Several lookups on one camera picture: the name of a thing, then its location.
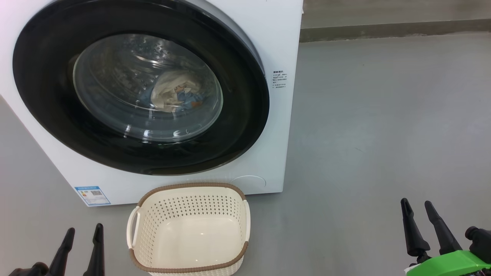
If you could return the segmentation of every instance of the washing machine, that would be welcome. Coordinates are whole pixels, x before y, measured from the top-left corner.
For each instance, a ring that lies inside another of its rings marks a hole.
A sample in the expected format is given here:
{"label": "washing machine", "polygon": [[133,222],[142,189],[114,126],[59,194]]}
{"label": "washing machine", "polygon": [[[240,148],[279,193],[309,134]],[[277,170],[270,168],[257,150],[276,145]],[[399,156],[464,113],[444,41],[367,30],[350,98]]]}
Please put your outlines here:
{"label": "washing machine", "polygon": [[3,1],[1,95],[87,206],[190,182],[278,193],[301,8]]}

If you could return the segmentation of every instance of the gray floor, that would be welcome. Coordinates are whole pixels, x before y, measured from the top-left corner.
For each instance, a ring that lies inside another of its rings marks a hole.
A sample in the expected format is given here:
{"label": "gray floor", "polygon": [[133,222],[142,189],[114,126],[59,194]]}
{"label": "gray floor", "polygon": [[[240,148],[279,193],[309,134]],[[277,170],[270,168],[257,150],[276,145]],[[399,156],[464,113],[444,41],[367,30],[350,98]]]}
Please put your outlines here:
{"label": "gray floor", "polygon": [[[248,196],[250,246],[236,275],[402,275],[399,201],[438,245],[433,201],[464,248],[467,227],[491,229],[490,35],[318,42],[300,46],[285,191]],[[67,275],[82,275],[95,224],[106,273],[131,263],[133,205],[87,208],[0,101],[0,275],[49,263],[77,229]]]}

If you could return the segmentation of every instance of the clothes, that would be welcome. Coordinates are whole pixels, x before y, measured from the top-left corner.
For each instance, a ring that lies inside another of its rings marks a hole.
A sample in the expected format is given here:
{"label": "clothes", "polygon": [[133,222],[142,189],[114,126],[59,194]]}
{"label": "clothes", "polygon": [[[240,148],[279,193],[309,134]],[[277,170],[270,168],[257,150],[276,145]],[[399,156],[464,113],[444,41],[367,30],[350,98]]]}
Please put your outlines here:
{"label": "clothes", "polygon": [[155,109],[181,112],[200,106],[204,100],[198,77],[191,71],[175,70],[163,73],[152,89]]}

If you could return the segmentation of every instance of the empty basket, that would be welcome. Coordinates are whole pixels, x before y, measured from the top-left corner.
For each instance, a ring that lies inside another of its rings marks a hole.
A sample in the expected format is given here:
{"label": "empty basket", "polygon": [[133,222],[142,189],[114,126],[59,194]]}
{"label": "empty basket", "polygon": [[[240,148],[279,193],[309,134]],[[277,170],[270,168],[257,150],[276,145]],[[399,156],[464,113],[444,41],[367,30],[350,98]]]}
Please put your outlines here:
{"label": "empty basket", "polygon": [[131,212],[126,239],[135,265],[152,275],[229,276],[242,264],[249,233],[239,188],[192,183],[147,193]]}

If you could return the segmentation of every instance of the brown basket rim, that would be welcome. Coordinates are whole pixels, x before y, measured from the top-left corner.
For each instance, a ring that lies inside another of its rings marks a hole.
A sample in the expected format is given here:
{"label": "brown basket rim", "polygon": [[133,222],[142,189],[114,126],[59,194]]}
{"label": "brown basket rim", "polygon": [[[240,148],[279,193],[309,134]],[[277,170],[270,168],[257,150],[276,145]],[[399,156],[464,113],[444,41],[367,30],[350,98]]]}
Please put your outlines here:
{"label": "brown basket rim", "polygon": [[[194,188],[194,187],[222,187],[222,188],[229,188],[233,189],[236,191],[242,198],[242,200],[246,199],[246,196],[244,193],[237,188],[234,185],[228,184],[228,183],[185,183],[185,184],[176,184],[176,185],[169,185],[169,186],[163,186],[163,187],[158,187],[155,188],[148,193],[146,193],[138,202],[137,206],[141,207],[145,200],[153,195],[154,193],[161,192],[161,191],[167,191],[167,190],[174,190],[174,189],[181,189],[181,188]],[[150,273],[193,273],[193,272],[201,272],[201,271],[209,271],[209,270],[216,270],[216,269],[222,269],[226,268],[229,266],[232,266],[233,264],[237,263],[246,253],[247,247],[249,246],[249,242],[246,241],[244,242],[244,245],[242,247],[242,250],[239,252],[239,254],[233,258],[232,260],[222,263],[222,264],[217,264],[217,265],[211,265],[211,266],[204,266],[204,267],[192,267],[192,268],[151,268],[151,267],[146,267],[142,265],[135,256],[135,251],[131,248],[130,249],[130,257],[133,263],[135,264],[136,267],[139,269],[150,272]]]}

